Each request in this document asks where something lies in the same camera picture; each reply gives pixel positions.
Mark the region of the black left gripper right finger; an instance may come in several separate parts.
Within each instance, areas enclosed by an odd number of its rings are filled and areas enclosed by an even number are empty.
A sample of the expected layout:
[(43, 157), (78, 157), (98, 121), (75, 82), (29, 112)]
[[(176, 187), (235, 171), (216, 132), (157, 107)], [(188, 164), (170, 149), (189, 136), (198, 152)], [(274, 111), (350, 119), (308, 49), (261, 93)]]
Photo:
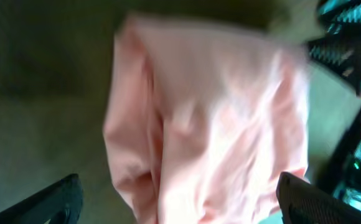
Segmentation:
[(361, 224), (361, 211), (289, 172), (282, 172), (276, 196), (284, 224)]

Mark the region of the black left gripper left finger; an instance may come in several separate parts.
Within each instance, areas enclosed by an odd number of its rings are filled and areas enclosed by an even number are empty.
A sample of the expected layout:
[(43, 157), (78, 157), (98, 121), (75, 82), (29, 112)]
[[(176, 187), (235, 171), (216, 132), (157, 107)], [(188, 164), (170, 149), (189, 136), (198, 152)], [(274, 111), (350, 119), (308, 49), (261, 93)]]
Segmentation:
[(83, 207), (78, 174), (70, 174), (0, 212), (0, 224), (77, 224)]

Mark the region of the salmon pink t-shirt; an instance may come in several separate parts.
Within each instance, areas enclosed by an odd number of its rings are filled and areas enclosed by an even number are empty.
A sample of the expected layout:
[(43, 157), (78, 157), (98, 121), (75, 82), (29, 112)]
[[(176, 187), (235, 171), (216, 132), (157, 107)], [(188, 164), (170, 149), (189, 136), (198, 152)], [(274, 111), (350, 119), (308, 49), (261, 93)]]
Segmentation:
[(130, 16), (115, 34), (103, 127), (138, 223), (259, 223), (282, 172), (307, 171), (302, 47), (237, 27)]

